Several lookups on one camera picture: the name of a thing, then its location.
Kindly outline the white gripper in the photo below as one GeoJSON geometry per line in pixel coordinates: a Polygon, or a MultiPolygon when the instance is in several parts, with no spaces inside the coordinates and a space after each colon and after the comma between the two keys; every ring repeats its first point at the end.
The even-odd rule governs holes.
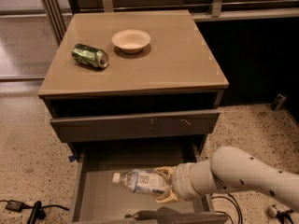
{"type": "Polygon", "coordinates": [[[161,175],[166,183],[172,182],[173,191],[165,193],[155,199],[156,203],[177,203],[179,199],[191,201],[199,197],[199,194],[192,186],[190,176],[190,163],[182,163],[177,167],[163,166],[154,169],[154,172],[161,175]]]}

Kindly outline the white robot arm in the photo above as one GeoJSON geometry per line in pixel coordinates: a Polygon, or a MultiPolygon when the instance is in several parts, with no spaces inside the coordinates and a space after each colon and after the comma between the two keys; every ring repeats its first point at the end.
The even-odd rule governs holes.
{"type": "Polygon", "coordinates": [[[192,201],[211,193],[257,191],[299,211],[299,175],[279,170],[236,147],[221,147],[210,159],[159,167],[168,191],[158,203],[192,201]]]}

